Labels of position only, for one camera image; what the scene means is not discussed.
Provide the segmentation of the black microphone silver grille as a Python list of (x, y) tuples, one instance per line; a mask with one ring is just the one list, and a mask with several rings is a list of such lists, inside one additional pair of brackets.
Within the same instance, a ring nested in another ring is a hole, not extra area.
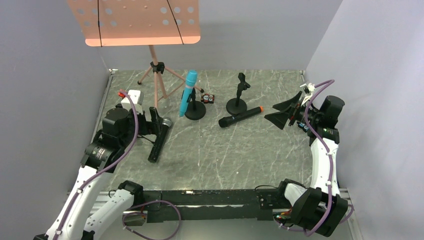
[(173, 125), (173, 122), (170, 118), (164, 117), (161, 125), (159, 126), (159, 133), (156, 136), (156, 139), (153, 143), (153, 147), (148, 157), (148, 161), (151, 163), (156, 163), (159, 160), (162, 148), (167, 140), (169, 129)]

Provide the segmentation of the black round-base mic stand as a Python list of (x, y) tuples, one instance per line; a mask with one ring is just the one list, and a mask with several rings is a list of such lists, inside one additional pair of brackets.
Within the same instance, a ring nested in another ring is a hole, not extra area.
[(196, 100), (196, 89), (193, 88), (191, 93), (188, 95), (187, 109), (184, 116), (192, 121), (200, 120), (206, 115), (206, 107), (201, 101)]

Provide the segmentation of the black tall mic stand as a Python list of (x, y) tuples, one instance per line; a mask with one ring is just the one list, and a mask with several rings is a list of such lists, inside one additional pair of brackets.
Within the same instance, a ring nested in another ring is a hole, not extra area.
[(236, 97), (230, 99), (226, 103), (226, 111), (231, 115), (237, 115), (247, 110), (247, 104), (241, 99), (241, 95), (243, 91), (249, 89), (251, 85), (246, 82), (246, 76), (243, 72), (238, 74), (238, 79), (240, 83), (237, 85)]

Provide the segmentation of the blue microphone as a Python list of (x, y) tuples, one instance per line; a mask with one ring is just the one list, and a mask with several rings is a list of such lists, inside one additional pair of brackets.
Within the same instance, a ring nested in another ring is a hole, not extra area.
[(185, 87), (184, 91), (181, 97), (181, 104), (179, 107), (179, 117), (183, 117), (185, 112), (187, 111), (188, 104), (189, 104), (189, 97), (192, 94), (192, 91), (196, 85), (198, 77), (198, 72), (196, 70), (189, 70), (186, 78), (185, 78)]

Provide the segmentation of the black microphone orange tip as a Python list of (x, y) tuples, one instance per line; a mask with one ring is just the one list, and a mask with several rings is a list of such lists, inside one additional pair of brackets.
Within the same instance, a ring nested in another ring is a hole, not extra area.
[(236, 124), (240, 121), (246, 120), (246, 119), (254, 117), (256, 115), (259, 115), (263, 111), (264, 111), (264, 108), (262, 106), (258, 106), (258, 107), (252, 108), (250, 110), (244, 111), (244, 112), (236, 114), (236, 115), (223, 117), (218, 121), (218, 125), (221, 128), (227, 128), (227, 127), (229, 127), (233, 124)]

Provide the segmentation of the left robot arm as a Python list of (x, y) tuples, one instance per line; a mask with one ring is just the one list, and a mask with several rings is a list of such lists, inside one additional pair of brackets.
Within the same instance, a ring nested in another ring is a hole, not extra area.
[(124, 210), (144, 202), (143, 187), (126, 180), (118, 186), (116, 194), (97, 210), (90, 211), (104, 184), (112, 177), (117, 165), (135, 145), (138, 137), (165, 132), (171, 120), (159, 115), (150, 107), (151, 120), (136, 104), (118, 104), (102, 120), (91, 144), (81, 160), (77, 179), (58, 217), (45, 232), (34, 236), (36, 240), (97, 240), (114, 219)]

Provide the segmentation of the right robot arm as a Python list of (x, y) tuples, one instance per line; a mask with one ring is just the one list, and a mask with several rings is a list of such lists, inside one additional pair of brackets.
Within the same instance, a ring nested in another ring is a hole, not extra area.
[(312, 154), (310, 186), (283, 180), (275, 192), (275, 199), (288, 202), (291, 211), (285, 217), (275, 215), (274, 219), (282, 225), (293, 224), (303, 231), (329, 237), (348, 209), (348, 202), (340, 196), (336, 172), (340, 143), (336, 124), (345, 102), (328, 95), (321, 107), (316, 108), (301, 96), (302, 92), (298, 92), (291, 99), (274, 104), (276, 112), (265, 115), (265, 119), (279, 129), (295, 122), (305, 124)]

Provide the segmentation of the pink music stand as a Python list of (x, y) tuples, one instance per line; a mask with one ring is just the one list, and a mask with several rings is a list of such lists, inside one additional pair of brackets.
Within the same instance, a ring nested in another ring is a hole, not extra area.
[(162, 74), (177, 73), (158, 61), (157, 45), (190, 45), (201, 39), (197, 0), (69, 0), (67, 4), (90, 47), (148, 46), (154, 106), (167, 99)]

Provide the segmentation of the small blue black cube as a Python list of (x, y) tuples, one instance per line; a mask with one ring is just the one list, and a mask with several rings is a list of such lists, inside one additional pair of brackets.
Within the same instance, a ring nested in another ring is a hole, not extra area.
[(298, 126), (300, 129), (302, 129), (305, 133), (307, 133), (307, 132), (308, 132), (308, 130), (309, 130), (309, 127), (308, 127), (305, 123), (303, 123), (303, 122), (298, 121), (298, 122), (297, 122), (297, 126)]

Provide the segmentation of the small red black cube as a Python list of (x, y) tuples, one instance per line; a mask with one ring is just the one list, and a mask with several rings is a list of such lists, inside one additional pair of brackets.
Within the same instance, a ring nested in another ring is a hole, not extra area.
[(215, 95), (205, 93), (201, 96), (201, 102), (204, 104), (213, 104), (215, 102)]

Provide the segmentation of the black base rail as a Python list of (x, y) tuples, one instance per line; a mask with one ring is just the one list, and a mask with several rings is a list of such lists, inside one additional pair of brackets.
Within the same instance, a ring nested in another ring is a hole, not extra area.
[(291, 208), (278, 189), (146, 190), (125, 213), (143, 213), (147, 223), (256, 219), (272, 221)]

